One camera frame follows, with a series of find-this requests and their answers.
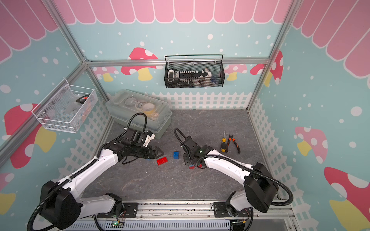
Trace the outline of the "red long lego brick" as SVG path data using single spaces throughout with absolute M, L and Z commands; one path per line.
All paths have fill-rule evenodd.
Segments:
M 161 165 L 163 165 L 163 164 L 165 164 L 167 162 L 168 162 L 167 157 L 163 157 L 163 158 L 157 159 L 158 166 L 161 166 Z

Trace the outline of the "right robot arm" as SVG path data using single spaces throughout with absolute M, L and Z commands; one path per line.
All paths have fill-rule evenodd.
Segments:
M 200 147 L 190 136 L 180 146 L 185 151 L 186 165 L 215 169 L 243 185 L 242 191 L 232 192 L 226 200 L 226 210 L 231 216 L 238 215 L 245 208 L 254 208 L 262 213 L 269 210 L 278 185 L 271 180 L 272 176 L 263 164 L 238 162 L 208 145 Z

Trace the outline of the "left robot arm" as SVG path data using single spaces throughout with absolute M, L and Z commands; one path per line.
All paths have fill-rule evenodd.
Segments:
M 116 218 L 123 217 L 126 208 L 122 198 L 106 193 L 99 197 L 81 198 L 84 190 L 106 170 L 124 158 L 158 159 L 164 152 L 157 146 L 127 145 L 119 141 L 110 141 L 100 148 L 100 153 L 74 173 L 58 182 L 48 181 L 43 185 L 40 203 L 32 213 L 27 229 L 33 230 L 33 222 L 40 215 L 51 223 L 45 230 L 54 227 L 66 229 L 76 220 L 107 213 Z

